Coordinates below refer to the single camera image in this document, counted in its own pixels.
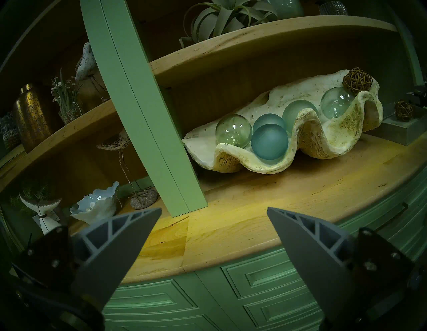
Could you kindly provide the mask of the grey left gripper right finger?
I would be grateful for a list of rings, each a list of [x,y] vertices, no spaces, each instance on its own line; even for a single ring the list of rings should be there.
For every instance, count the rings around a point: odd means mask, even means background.
[[[367,227],[268,207],[267,216],[324,314],[322,325],[369,325],[415,290],[415,264]]]

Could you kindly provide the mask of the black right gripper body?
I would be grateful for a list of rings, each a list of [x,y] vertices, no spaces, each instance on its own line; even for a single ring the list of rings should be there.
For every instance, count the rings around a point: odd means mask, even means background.
[[[405,93],[405,100],[420,108],[426,107],[426,84],[416,85],[413,91]]]

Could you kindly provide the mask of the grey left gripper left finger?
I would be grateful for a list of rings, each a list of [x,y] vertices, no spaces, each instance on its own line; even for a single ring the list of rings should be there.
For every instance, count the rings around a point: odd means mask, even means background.
[[[103,309],[136,261],[161,208],[95,221],[74,235],[56,227],[13,261],[20,279],[45,293],[88,296]]]

